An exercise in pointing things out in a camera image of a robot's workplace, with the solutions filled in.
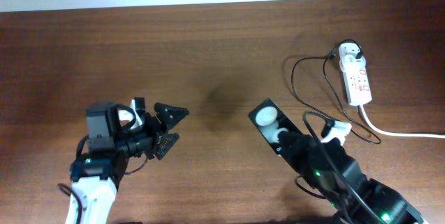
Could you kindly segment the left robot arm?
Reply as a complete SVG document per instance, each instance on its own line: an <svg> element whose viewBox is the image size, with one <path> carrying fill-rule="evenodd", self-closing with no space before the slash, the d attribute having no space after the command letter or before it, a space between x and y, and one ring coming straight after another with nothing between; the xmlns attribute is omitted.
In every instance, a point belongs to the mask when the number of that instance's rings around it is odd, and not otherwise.
<svg viewBox="0 0 445 224"><path fill-rule="evenodd" d="M188 109L156 103L154 111L146 111L142 97L128 106L102 102L87 108L88 134L79 141L70 166L72 183L58 185L70 199L67 223L105 223L121 180L131 174L129 160L161 160L179 140L171 130Z"/></svg>

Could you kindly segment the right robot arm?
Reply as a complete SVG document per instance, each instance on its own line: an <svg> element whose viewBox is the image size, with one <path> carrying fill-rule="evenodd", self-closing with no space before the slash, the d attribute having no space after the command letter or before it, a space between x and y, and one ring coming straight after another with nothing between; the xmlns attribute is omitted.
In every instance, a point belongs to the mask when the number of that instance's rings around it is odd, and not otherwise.
<svg viewBox="0 0 445 224"><path fill-rule="evenodd" d="M368 179L338 138L318 145L309 135L283 131L277 139L278 154L352 222L426 222L399 192Z"/></svg>

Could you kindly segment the white power strip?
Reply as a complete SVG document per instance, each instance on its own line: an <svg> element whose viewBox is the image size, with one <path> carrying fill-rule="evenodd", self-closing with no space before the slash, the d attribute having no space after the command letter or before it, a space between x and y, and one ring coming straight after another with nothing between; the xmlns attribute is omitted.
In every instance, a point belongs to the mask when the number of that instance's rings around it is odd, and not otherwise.
<svg viewBox="0 0 445 224"><path fill-rule="evenodd" d="M359 46L352 42L342 43L339 46L339 55L352 54L355 58L364 57ZM348 103L351 106L368 104L372 100L371 87L366 67L352 72L342 72L345 83Z"/></svg>

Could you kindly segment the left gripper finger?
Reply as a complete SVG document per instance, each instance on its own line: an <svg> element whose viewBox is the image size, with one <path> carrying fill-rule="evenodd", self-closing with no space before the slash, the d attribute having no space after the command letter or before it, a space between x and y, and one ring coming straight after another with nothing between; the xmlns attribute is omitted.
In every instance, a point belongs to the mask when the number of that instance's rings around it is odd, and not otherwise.
<svg viewBox="0 0 445 224"><path fill-rule="evenodd" d="M167 130L174 128L180 121L189 115L189 110L187 108L171 106L159 102L154 105L154 111L156 112L158 120Z"/></svg>
<svg viewBox="0 0 445 224"><path fill-rule="evenodd" d="M162 158L170 151L173 145L180 139L179 134L163 134L156 144L155 156L158 160Z"/></svg>

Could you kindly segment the white USB charger plug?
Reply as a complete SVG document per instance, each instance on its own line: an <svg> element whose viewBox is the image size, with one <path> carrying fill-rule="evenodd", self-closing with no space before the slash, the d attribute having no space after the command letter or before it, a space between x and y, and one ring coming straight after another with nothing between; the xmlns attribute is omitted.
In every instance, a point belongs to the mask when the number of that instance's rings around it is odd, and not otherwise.
<svg viewBox="0 0 445 224"><path fill-rule="evenodd" d="M352 54L341 55L339 66L342 72L360 70L366 67L366 59L363 56L360 58L355 58L355 56Z"/></svg>

